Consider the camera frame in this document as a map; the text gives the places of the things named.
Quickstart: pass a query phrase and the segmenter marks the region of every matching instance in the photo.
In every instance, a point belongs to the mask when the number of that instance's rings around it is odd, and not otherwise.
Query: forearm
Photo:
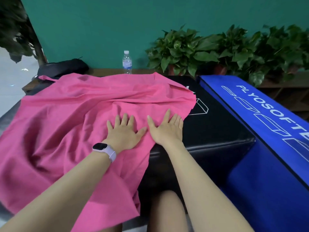
[[[164,146],[173,164],[194,231],[253,231],[181,141]]]
[[[107,154],[92,152],[10,219],[0,231],[71,231],[109,165]]]

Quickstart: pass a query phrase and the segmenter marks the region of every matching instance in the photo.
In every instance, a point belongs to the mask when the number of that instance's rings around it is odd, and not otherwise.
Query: water bottle
[[[125,55],[122,59],[122,66],[125,74],[132,74],[132,59],[129,55],[129,50],[125,50]]]

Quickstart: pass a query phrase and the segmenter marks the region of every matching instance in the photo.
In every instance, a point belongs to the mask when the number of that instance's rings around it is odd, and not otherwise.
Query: green wall
[[[145,49],[161,30],[186,27],[201,35],[240,25],[308,27],[309,0],[22,0],[49,62],[82,59],[93,68],[145,68]]]

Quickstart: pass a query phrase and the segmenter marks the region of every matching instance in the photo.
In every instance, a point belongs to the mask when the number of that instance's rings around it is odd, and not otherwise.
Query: leg
[[[147,232],[188,232],[184,208],[175,192],[164,191],[153,201]]]
[[[110,227],[110,228],[106,228],[106,229],[100,230],[98,232],[122,232],[122,223],[119,224],[119,225]]]

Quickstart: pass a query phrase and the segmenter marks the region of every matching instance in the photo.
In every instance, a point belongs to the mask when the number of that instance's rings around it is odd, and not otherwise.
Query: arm
[[[253,231],[233,203],[196,163],[182,143],[183,120],[170,110],[156,128],[151,117],[148,124],[152,138],[167,151],[175,170],[193,229],[201,231]]]
[[[127,114],[124,114],[121,124],[119,116],[116,117],[114,128],[107,121],[108,136],[103,143],[110,145],[117,154],[136,146],[146,132],[146,128],[137,133],[133,131],[133,116],[127,122]],[[71,231],[110,163],[106,153],[91,152],[11,218],[0,232]]]

